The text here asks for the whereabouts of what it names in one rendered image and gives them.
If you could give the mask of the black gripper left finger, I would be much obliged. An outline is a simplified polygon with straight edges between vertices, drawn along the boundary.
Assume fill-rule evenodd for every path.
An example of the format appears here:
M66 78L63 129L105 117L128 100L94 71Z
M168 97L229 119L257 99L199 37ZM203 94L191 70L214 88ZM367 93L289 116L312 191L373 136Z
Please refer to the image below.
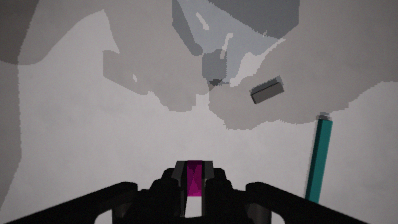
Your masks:
M168 215L185 217L187 162L164 170L149 189L120 182L5 224L95 224L112 209L112 224L166 224Z

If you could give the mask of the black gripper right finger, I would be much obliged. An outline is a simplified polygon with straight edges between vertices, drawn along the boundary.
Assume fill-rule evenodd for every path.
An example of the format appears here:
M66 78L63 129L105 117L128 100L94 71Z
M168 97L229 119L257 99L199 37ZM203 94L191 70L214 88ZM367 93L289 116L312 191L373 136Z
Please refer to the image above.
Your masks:
M271 224L272 212L285 224L368 224L263 182L233 189L213 161L202 161L201 195L208 224Z

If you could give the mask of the turquoise rod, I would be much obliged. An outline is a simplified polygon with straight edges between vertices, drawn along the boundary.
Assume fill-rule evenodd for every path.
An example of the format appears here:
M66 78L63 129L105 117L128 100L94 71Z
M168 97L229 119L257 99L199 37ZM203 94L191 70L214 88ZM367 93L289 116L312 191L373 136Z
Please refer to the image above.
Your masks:
M319 203L333 121L318 119L305 199Z

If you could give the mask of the magenta rod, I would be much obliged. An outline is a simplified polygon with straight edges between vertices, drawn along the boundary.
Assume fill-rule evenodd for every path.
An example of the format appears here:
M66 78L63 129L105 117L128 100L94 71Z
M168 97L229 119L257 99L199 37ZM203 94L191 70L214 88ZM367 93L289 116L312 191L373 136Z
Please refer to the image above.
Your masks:
M201 195L203 160L187 160L187 196Z

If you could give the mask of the dark grey rectangular block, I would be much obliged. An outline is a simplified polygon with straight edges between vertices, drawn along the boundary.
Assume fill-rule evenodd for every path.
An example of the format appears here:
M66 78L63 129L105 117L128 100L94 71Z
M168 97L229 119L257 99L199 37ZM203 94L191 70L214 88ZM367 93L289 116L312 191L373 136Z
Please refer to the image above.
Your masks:
M258 92L251 94L254 104L258 104L273 96L284 92L281 82L277 82L269 87L266 87Z

